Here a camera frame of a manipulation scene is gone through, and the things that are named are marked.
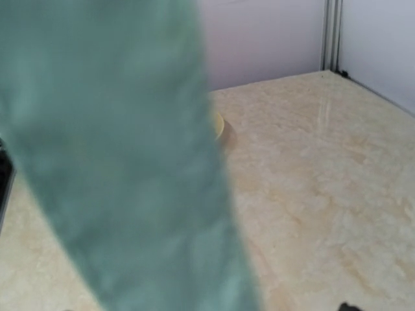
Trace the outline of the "left aluminium frame post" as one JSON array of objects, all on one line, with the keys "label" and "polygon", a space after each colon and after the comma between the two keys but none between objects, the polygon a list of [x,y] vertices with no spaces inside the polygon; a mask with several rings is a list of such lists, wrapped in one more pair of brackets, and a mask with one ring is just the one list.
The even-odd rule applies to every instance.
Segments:
[{"label": "left aluminium frame post", "polygon": [[325,0],[320,69],[338,71],[342,0]]}]

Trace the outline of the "mint green folding umbrella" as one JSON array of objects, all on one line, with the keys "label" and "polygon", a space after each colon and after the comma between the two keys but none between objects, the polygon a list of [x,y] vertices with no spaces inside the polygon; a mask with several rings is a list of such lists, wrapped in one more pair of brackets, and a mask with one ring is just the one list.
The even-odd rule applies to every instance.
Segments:
[{"label": "mint green folding umbrella", "polygon": [[2,1],[1,138],[105,310],[259,310],[194,1]]}]

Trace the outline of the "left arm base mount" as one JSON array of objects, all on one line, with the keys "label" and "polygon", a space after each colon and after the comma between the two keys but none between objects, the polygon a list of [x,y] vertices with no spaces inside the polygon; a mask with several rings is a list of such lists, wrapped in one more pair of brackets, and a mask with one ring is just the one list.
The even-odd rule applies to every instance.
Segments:
[{"label": "left arm base mount", "polygon": [[0,150],[0,228],[2,228],[16,171],[3,140]]}]

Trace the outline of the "beige plate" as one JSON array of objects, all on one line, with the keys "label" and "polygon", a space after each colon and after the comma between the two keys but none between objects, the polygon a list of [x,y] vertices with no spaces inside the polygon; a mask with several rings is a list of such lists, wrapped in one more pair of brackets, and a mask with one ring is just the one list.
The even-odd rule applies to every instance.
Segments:
[{"label": "beige plate", "polygon": [[214,114],[214,127],[215,127],[215,139],[218,140],[221,138],[224,131],[225,122],[223,116],[219,112]]}]

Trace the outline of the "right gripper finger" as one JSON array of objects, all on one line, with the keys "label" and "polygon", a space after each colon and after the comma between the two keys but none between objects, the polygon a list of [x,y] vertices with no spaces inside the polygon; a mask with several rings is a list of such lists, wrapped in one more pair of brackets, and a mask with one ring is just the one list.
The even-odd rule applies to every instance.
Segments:
[{"label": "right gripper finger", "polygon": [[344,302],[339,306],[338,311],[360,311],[360,308]]}]

